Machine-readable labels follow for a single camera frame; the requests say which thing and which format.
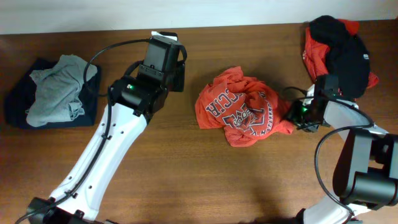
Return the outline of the red soccer print t-shirt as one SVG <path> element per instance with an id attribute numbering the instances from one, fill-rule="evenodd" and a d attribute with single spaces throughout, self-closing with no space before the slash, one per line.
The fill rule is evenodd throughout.
<path id="1" fill-rule="evenodd" d="M 292 134 L 294 125 L 284 119 L 290 104 L 264 81 L 244 76 L 240 66 L 213 79 L 195 103 L 201 129 L 224 129 L 230 146 L 248 147 L 271 134 Z"/>

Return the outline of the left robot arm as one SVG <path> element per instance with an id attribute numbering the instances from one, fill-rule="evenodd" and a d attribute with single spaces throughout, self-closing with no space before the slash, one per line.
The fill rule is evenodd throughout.
<path id="1" fill-rule="evenodd" d="M 101 122 L 79 160 L 48 199 L 33 198 L 18 223 L 96 223 L 104 193 L 133 142 L 169 92 L 182 92 L 187 51 L 173 32 L 151 33 L 144 60 L 108 87 Z"/>

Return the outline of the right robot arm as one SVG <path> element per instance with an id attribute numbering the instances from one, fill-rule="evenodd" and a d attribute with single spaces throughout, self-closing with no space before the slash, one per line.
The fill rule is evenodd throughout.
<path id="1" fill-rule="evenodd" d="M 293 223 L 358 223 L 357 216 L 382 207 L 397 205 L 397 135 L 378 127 L 342 95 L 338 77 L 323 75 L 292 101 L 285 119 L 298 130 L 315 133 L 331 127 L 315 148 L 314 167 L 325 197 L 303 208 Z M 339 134 L 344 146 L 333 173 L 333 190 L 325 186 L 319 171 L 323 143 Z"/>

